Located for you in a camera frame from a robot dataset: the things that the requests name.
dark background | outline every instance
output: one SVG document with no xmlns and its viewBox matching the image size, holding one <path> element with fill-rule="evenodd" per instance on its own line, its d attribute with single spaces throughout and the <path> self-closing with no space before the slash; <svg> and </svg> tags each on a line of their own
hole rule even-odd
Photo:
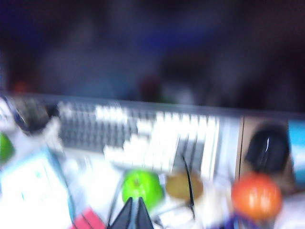
<svg viewBox="0 0 305 229">
<path fill-rule="evenodd" d="M 305 111 L 305 1 L 0 2 L 15 92 Z"/>
</svg>

green apple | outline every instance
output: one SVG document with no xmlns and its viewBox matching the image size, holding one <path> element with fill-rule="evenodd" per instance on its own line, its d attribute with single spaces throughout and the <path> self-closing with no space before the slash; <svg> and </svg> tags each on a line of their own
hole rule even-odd
<svg viewBox="0 0 305 229">
<path fill-rule="evenodd" d="M 14 147 L 9 138 L 0 133 L 0 166 L 4 165 L 14 154 Z"/>
<path fill-rule="evenodd" d="M 122 186 L 123 201 L 126 202 L 129 197 L 142 197 L 147 210 L 151 210 L 163 198 L 159 177 L 155 173 L 144 170 L 130 171 Z"/>
</svg>

black mouse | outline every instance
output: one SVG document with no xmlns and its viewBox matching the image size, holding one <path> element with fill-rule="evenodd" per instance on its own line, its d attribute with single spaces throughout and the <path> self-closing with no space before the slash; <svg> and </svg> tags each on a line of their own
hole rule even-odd
<svg viewBox="0 0 305 229">
<path fill-rule="evenodd" d="M 261 128 L 252 137 L 245 157 L 254 171 L 276 173 L 284 169 L 289 155 L 288 131 L 283 126 Z"/>
</svg>

brown kiwi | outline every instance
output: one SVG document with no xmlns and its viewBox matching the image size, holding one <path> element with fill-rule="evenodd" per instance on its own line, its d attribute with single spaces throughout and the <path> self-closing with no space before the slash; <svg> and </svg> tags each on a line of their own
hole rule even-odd
<svg viewBox="0 0 305 229">
<path fill-rule="evenodd" d="M 191 173 L 191 182 L 193 188 L 194 199 L 203 194 L 203 183 L 196 173 Z M 174 198 L 190 200 L 189 184 L 186 172 L 178 172 L 167 178 L 166 192 Z"/>
</svg>

keyboard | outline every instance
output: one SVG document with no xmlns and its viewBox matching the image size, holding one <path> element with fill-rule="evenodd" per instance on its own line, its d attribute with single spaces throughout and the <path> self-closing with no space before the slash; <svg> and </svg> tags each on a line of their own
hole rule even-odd
<svg viewBox="0 0 305 229">
<path fill-rule="evenodd" d="M 165 173 L 184 169 L 184 156 L 190 170 L 213 176 L 217 117 L 80 102 L 60 102 L 58 110 L 64 148 L 103 154 L 120 167 Z"/>
</svg>

